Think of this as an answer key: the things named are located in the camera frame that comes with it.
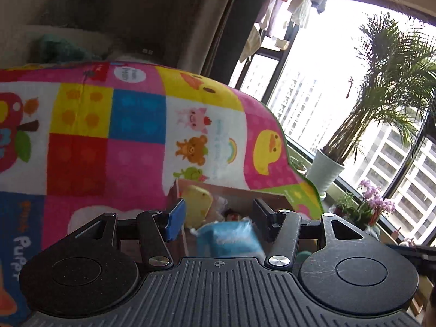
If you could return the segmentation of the blue white tissue pack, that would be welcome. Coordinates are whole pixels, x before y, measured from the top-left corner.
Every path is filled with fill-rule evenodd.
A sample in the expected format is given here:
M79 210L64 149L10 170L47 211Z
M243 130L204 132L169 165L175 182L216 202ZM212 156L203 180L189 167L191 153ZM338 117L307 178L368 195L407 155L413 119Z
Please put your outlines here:
M248 218L238 222L211 222L190 231L196 238L196 254L200 257L265 259L265 252Z

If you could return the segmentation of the pink cardboard box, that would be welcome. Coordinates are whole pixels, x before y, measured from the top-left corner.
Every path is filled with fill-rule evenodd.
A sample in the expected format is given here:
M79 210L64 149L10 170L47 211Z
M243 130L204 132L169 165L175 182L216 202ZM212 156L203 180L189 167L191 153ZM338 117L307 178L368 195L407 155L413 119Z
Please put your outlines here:
M260 244L262 245L262 248L265 252L265 257L271 248L271 244L263 239L260 230L251 219L254 199L263 199L274 211L278 211L279 209L289 209L295 213L298 213L301 216L301 231L299 240L315 240L320 237L320 220L312 219L310 215L303 211L295 211L287 199L279 194L240 190L236 188L221 187L213 184L205 184L185 179L177 179L169 191L168 203L175 204L178 199L183 199L181 194L189 185L195 185L206 189L210 194L212 194L214 199L212 206L200 227L211 222L225 222L224 211L227 209L233 209L237 212L240 212L244 216L248 216L252 221L254 232ZM190 229L185 227L185 222L177 239L173 244L170 245L170 251L174 255L175 261L179 261L185 256L203 258L196 254L196 238L191 234Z

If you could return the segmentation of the pink orchid plant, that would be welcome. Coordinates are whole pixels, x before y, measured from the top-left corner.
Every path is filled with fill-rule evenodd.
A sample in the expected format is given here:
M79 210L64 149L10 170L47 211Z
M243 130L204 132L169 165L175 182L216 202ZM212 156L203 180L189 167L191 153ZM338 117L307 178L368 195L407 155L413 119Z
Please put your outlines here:
M374 226L383 215L396 211L395 203L381 196L381 189L369 180L362 180L358 185L362 195L362 202L353 202L353 195L346 192L338 201L334 214L348 220L360 229Z

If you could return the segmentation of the colourful cartoon play mat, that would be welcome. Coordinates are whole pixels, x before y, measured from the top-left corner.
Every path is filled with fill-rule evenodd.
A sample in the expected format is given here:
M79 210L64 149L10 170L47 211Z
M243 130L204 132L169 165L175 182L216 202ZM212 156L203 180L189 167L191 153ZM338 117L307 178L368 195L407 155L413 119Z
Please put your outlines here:
M283 195L322 214L261 101L215 80L132 62L1 71L1 325L28 314L22 266L105 211L166 206L178 179Z

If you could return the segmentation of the palm plant in white pot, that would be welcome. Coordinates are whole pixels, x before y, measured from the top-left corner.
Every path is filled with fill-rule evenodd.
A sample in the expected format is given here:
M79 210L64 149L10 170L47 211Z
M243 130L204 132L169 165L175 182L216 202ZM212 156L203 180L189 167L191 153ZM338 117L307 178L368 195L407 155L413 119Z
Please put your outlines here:
M373 15L360 25L358 58L366 67L352 110L323 148L318 149L307 180L320 195L358 151L373 123L397 128L403 145L417 136L416 116L435 114L435 40L421 22L402 24L390 14Z

